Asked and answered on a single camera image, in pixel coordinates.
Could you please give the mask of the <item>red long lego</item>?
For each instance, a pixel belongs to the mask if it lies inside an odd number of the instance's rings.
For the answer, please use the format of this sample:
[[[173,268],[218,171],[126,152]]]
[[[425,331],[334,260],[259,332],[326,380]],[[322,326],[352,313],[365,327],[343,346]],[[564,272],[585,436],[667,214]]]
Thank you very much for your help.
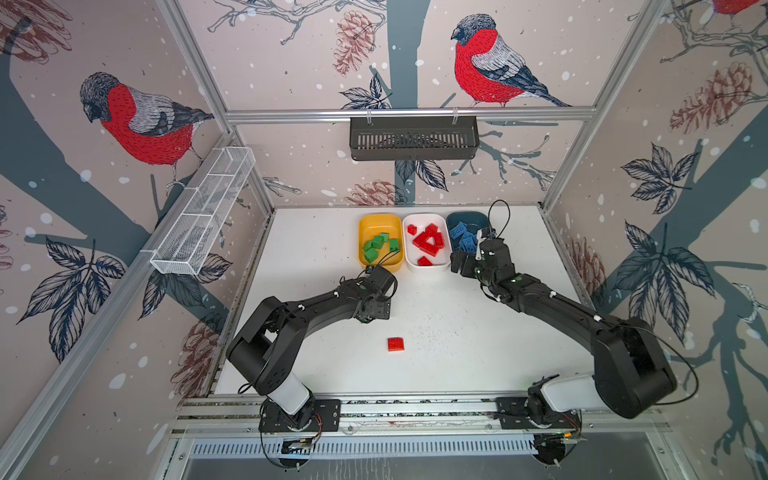
[[[430,238],[430,236],[429,236],[429,234],[427,232],[422,232],[420,235],[418,235],[413,240],[413,244],[417,248],[422,248],[422,247],[424,247],[425,245],[427,245],[429,243],[429,238]]]

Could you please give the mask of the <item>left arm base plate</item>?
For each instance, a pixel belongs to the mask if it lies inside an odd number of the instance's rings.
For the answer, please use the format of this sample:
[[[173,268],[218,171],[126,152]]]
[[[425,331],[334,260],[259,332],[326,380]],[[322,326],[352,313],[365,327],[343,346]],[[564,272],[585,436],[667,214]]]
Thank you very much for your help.
[[[296,413],[286,413],[277,403],[266,399],[260,411],[261,433],[325,433],[339,429],[341,402],[337,399],[311,397]]]

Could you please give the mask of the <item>blue long lego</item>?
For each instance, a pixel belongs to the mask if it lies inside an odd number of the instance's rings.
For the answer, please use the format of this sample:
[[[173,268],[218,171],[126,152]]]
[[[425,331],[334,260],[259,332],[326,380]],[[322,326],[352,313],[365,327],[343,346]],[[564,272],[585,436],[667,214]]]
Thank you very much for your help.
[[[449,232],[452,239],[461,239],[468,233],[467,225],[464,222],[456,224]]]

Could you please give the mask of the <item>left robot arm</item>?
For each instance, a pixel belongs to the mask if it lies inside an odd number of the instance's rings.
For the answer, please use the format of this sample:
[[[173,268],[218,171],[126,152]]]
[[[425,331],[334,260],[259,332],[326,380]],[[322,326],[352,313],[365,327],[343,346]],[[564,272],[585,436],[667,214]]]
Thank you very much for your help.
[[[245,383],[240,394],[254,389],[278,408],[289,430],[301,431],[323,419],[315,397],[293,373],[304,340],[339,321],[362,324],[390,318],[397,278],[382,266],[368,266],[358,276],[342,278],[331,291],[304,300],[261,301],[226,349],[226,360]]]

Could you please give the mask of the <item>blue lego bottom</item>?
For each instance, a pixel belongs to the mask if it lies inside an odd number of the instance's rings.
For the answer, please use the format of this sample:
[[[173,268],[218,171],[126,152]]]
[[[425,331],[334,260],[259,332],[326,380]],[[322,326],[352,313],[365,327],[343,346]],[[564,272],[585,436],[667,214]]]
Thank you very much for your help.
[[[467,253],[475,254],[478,246],[478,240],[470,234],[463,235],[458,243],[457,249]]]

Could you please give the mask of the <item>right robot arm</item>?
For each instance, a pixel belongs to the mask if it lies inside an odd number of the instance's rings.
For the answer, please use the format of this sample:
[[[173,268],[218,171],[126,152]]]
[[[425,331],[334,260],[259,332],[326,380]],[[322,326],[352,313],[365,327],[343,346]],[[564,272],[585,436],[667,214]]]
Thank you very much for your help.
[[[488,238],[471,254],[451,254],[451,271],[479,281],[484,295],[537,318],[584,347],[593,369],[544,377],[528,388],[528,418],[538,426],[569,411],[607,408],[634,419],[677,389],[676,376],[649,324],[632,317],[602,316],[516,270],[501,238]]]

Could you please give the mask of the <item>yellow plastic bin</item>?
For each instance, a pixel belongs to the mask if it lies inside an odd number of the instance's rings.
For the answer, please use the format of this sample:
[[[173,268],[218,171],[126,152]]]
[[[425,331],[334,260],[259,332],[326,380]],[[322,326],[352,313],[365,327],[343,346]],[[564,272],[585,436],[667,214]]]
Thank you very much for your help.
[[[378,259],[369,264],[366,262],[363,254],[363,245],[366,241],[373,240],[376,236],[380,236],[381,233],[388,233],[391,238],[395,238],[399,241],[400,251],[391,252],[389,249],[389,240],[384,241],[383,246],[379,251]],[[358,248],[357,248],[358,260],[363,267],[380,265],[389,270],[390,272],[396,272],[404,260],[405,245],[404,235],[402,232],[401,220],[393,214],[380,213],[364,216],[358,225]]]

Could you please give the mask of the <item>red lego bottom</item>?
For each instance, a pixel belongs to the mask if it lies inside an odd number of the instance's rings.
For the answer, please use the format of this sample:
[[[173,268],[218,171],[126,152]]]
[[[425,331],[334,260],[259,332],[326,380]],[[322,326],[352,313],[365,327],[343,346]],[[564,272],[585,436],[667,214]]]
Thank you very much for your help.
[[[404,340],[400,337],[391,337],[387,339],[387,349],[389,352],[400,352],[405,350]]]

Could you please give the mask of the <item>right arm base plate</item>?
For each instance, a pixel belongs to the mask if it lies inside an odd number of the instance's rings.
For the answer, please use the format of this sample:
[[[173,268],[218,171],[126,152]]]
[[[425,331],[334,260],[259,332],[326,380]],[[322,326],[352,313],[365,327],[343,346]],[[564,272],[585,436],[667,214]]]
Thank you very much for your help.
[[[539,397],[498,397],[494,417],[503,429],[578,430],[581,417],[577,411],[556,412]]]

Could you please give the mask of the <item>white plastic bin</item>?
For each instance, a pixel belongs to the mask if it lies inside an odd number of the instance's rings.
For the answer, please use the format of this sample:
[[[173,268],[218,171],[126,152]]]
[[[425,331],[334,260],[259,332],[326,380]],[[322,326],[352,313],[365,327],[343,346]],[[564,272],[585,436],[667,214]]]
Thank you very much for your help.
[[[440,250],[440,252],[436,257],[432,257],[424,253],[413,244],[413,240],[422,232],[426,232],[425,231],[426,227],[431,223],[434,223],[435,225],[438,226],[439,232],[443,234],[444,243],[445,243],[445,247]],[[407,227],[411,224],[417,227],[416,235],[410,235],[407,231]],[[452,248],[451,248],[451,244],[448,236],[448,228],[446,225],[446,221],[442,216],[434,213],[411,214],[406,216],[403,219],[402,227],[403,227],[403,233],[404,233],[405,259],[409,269],[411,269],[414,272],[416,271],[427,272],[427,271],[446,270],[449,268]],[[429,236],[430,236],[429,243],[435,244],[434,235],[429,234]],[[422,256],[425,256],[429,260],[431,260],[433,265],[419,266],[417,264],[417,260]]]

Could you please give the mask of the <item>teal plastic bin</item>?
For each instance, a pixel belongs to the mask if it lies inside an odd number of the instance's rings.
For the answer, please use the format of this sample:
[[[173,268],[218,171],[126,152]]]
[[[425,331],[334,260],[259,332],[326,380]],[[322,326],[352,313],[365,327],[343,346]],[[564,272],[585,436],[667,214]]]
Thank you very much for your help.
[[[488,216],[480,211],[450,213],[446,218],[446,225],[448,227],[451,248],[454,252],[459,251],[457,247],[460,239],[452,239],[449,232],[459,222],[464,222],[467,225],[467,234],[475,236],[478,240],[478,245],[487,238],[497,236],[497,231],[491,226]]]

